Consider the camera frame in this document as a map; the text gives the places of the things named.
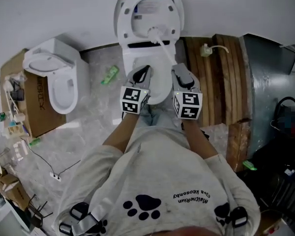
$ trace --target wooden board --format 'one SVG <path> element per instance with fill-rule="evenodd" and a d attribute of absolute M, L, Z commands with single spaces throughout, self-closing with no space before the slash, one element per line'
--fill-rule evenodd
<path fill-rule="evenodd" d="M 193 44 L 193 40 L 191 37 L 185 38 L 185 43 L 187 47 L 187 57 L 189 61 L 189 70 L 199 79 L 199 72 L 198 72 L 198 63 L 195 55 L 195 48 Z M 200 127 L 203 127 L 203 114 L 202 111 L 200 112 L 198 123 Z"/>
<path fill-rule="evenodd" d="M 209 120 L 209 106 L 208 106 L 208 91 L 207 91 L 207 76 L 203 57 L 200 55 L 200 42 L 199 38 L 193 37 L 192 42 L 194 45 L 195 55 L 198 65 L 200 89 L 202 92 L 202 126 L 207 127 L 210 125 Z"/>
<path fill-rule="evenodd" d="M 229 51 L 232 54 L 233 58 L 233 66 L 234 66 L 234 72 L 235 72 L 235 81 L 236 81 L 236 101 L 237 101 L 237 117 L 236 121 L 239 121 L 242 119 L 242 97 L 241 97 L 241 77 L 240 77 L 240 70 L 239 70 L 239 64 L 238 64 L 238 55 L 236 51 L 236 43 L 235 40 L 236 37 L 230 37 L 227 36 L 229 41 Z"/>
<path fill-rule="evenodd" d="M 211 46 L 211 38 L 197 38 L 199 41 L 200 47 L 204 44 Z M 207 88 L 207 98 L 208 98 L 208 110 L 209 110 L 209 126 L 215 125 L 215 105 L 214 105 L 214 85 L 212 78 L 212 69 L 210 56 L 209 57 L 201 57 L 204 62 L 204 68 L 206 71 L 206 88 Z"/>
<path fill-rule="evenodd" d="M 226 53 L 228 71 L 230 76 L 231 84 L 231 98 L 232 98 L 232 123 L 237 122 L 237 88 L 236 88 L 236 79 L 235 79 L 235 70 L 233 64 L 232 53 L 230 52 L 230 43 L 227 36 L 222 36 L 224 46 L 229 50 L 229 53 Z"/>
<path fill-rule="evenodd" d="M 226 160 L 235 171 L 243 170 L 250 141 L 250 122 L 234 123 L 229 126 Z"/>
<path fill-rule="evenodd" d="M 209 38 L 207 41 L 208 46 L 213 46 L 212 38 Z M 217 66 L 217 49 L 213 49 L 213 54 L 209 56 L 210 59 L 210 67 L 212 74 L 212 86 L 213 86 L 213 97 L 214 97 L 214 124 L 218 125 L 222 123 L 222 104 L 221 101 L 224 100 L 224 97 L 221 97 L 221 92 L 224 92 L 224 81 L 223 81 L 223 73 L 221 69 Z"/>
<path fill-rule="evenodd" d="M 193 42 L 191 37 L 186 37 L 185 38 L 185 43 L 187 46 L 187 57 L 189 59 L 189 70 L 198 78 L 199 73 L 198 73 L 198 65 L 197 65 L 197 60 L 195 56 L 195 50 L 193 47 Z"/>
<path fill-rule="evenodd" d="M 224 45 L 221 35 L 213 36 L 213 42 L 216 45 Z M 226 58 L 226 52 L 224 49 L 217 49 L 219 58 L 217 59 L 217 64 L 220 67 L 223 74 L 224 82 L 224 94 L 221 95 L 221 108 L 222 108 L 222 121 L 226 125 L 232 124 L 232 93 L 231 93 L 231 82 L 228 70 L 228 63 Z"/>
<path fill-rule="evenodd" d="M 247 87 L 247 78 L 246 78 L 246 67 L 244 64 L 244 59 L 242 55 L 242 50 L 240 47 L 239 39 L 235 39 L 235 48 L 238 57 L 238 65 L 240 72 L 240 82 L 241 82 L 241 102 L 242 102 L 242 119 L 251 118 L 249 109 L 248 109 L 248 87 Z"/>

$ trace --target green object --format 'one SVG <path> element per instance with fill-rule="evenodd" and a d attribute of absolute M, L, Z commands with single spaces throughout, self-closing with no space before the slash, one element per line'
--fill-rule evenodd
<path fill-rule="evenodd" d="M 247 167 L 248 169 L 250 169 L 251 171 L 256 171 L 257 170 L 257 168 L 255 168 L 255 166 L 251 163 L 251 162 L 249 162 L 249 161 L 243 161 L 243 163 L 242 163 L 245 167 Z"/>
<path fill-rule="evenodd" d="M 34 145 L 36 145 L 36 144 L 38 144 L 38 143 L 40 143 L 40 138 L 36 138 L 36 139 L 34 139 L 31 143 L 29 143 L 29 146 L 34 146 Z"/>
<path fill-rule="evenodd" d="M 101 84 L 106 85 L 108 84 L 112 78 L 116 76 L 116 74 L 119 73 L 119 68 L 113 65 L 109 71 L 106 73 L 104 80 L 101 82 Z"/>
<path fill-rule="evenodd" d="M 0 113 L 0 121 L 4 121 L 6 119 L 5 112 Z"/>

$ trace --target black paw print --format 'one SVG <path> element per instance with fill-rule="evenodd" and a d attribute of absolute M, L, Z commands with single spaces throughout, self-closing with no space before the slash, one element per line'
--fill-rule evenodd
<path fill-rule="evenodd" d="M 87 231 L 88 234 L 97 234 L 96 236 L 100 236 L 99 233 L 105 234 L 106 233 L 106 228 L 107 226 L 107 220 L 99 221 L 97 225 L 93 226 L 91 229 Z"/>
<path fill-rule="evenodd" d="M 216 221 L 219 222 L 223 227 L 225 226 L 225 224 L 229 224 L 231 222 L 231 217 L 229 216 L 230 211 L 231 210 L 229 203 L 225 203 L 222 206 L 218 206 L 214 209 Z"/>
<path fill-rule="evenodd" d="M 154 210 L 158 208 L 161 205 L 160 199 L 155 199 L 150 197 L 149 195 L 138 195 L 136 196 L 136 201 L 138 202 L 138 205 L 140 209 L 144 212 L 139 214 L 140 220 L 146 220 L 149 217 L 149 213 L 147 211 Z M 126 201 L 123 203 L 123 208 L 130 209 L 132 208 L 133 203 L 131 201 Z M 128 216 L 133 217 L 138 213 L 138 210 L 133 208 L 128 211 Z M 152 219 L 158 219 L 160 217 L 161 213 L 158 210 L 155 210 L 151 214 Z"/>

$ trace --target gray metal panel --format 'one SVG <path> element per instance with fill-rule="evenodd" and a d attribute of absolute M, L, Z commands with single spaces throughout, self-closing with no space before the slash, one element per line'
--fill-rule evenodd
<path fill-rule="evenodd" d="M 252 136 L 248 157 L 266 145 L 274 136 L 270 126 L 276 103 L 286 96 L 295 98 L 295 74 L 290 71 L 295 62 L 295 53 L 280 48 L 272 41 L 244 36 L 252 76 Z"/>

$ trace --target smart toilet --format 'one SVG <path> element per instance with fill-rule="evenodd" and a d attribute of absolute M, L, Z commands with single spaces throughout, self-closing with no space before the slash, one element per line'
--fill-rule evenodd
<path fill-rule="evenodd" d="M 26 52 L 23 68 L 47 76 L 50 104 L 60 114 L 70 113 L 90 94 L 89 64 L 77 50 L 55 38 Z"/>
<path fill-rule="evenodd" d="M 122 47 L 126 75 L 142 65 L 152 67 L 148 104 L 162 102 L 172 89 L 172 64 L 159 44 L 148 38 L 151 27 L 164 29 L 161 40 L 169 53 L 176 54 L 175 43 L 184 26 L 181 0 L 118 0 L 114 30 Z"/>

